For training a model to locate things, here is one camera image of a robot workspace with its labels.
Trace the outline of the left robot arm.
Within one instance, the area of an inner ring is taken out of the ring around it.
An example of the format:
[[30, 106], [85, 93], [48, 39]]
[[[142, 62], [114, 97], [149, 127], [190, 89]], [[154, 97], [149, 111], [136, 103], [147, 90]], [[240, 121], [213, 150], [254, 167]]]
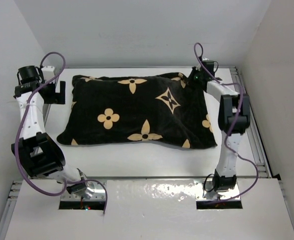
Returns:
[[38, 192], [55, 197], [31, 182], [31, 178], [52, 178], [64, 185], [69, 194], [84, 198], [88, 193], [85, 175], [66, 164], [64, 154], [46, 133], [44, 116], [47, 105], [65, 104], [64, 81], [56, 92], [58, 74], [53, 66], [25, 66], [17, 72], [14, 98], [19, 104], [21, 124], [12, 152], [24, 180]]

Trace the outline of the black pillowcase with beige flowers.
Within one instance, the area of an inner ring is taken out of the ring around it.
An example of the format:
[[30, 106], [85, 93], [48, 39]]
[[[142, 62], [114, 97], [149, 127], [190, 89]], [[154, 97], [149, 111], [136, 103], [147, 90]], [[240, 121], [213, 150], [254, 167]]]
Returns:
[[204, 92], [180, 72], [72, 78], [67, 146], [158, 141], [186, 149], [216, 146]]

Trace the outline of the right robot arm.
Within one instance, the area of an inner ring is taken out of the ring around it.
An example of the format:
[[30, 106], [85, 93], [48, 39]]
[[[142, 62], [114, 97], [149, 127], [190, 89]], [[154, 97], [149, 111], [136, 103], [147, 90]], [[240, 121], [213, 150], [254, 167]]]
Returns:
[[203, 190], [222, 192], [236, 185], [236, 161], [240, 140], [250, 126], [250, 100], [238, 83], [224, 83], [215, 77], [215, 61], [198, 58], [187, 82], [214, 97], [219, 102], [218, 126], [222, 134], [220, 157], [212, 174], [212, 189], [203, 184]]

